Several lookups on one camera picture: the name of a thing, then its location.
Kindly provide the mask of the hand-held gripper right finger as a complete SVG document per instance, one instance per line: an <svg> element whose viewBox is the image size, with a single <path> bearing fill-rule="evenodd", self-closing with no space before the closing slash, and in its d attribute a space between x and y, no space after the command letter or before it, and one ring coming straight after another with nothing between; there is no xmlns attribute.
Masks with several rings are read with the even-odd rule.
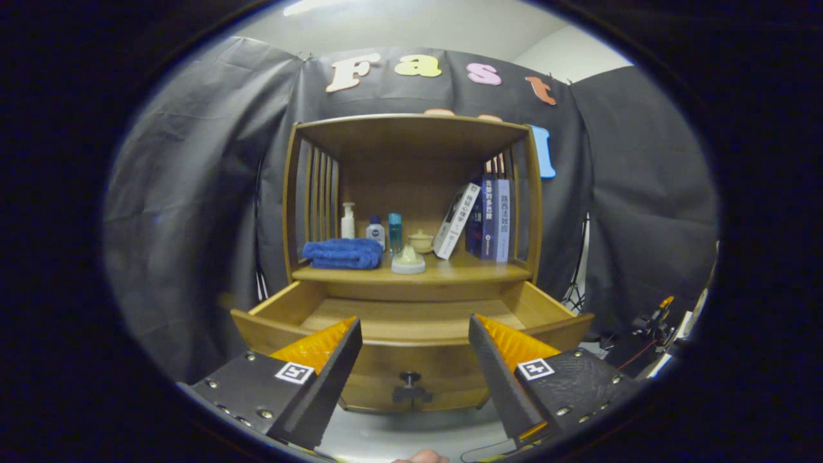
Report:
<svg viewBox="0 0 823 463"><path fill-rule="evenodd" d="M558 350L481 314L470 318L468 339L503 430L518 448L590 428L640 390L587 350Z"/></svg>

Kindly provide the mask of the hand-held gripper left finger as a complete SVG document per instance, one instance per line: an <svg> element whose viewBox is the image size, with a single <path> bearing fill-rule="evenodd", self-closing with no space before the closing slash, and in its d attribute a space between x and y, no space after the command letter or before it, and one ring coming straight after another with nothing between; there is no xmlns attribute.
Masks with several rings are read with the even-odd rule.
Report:
<svg viewBox="0 0 823 463"><path fill-rule="evenodd" d="M363 345L357 316L272 354L248 350L184 393L239 427L312 451L320 445Z"/></svg>

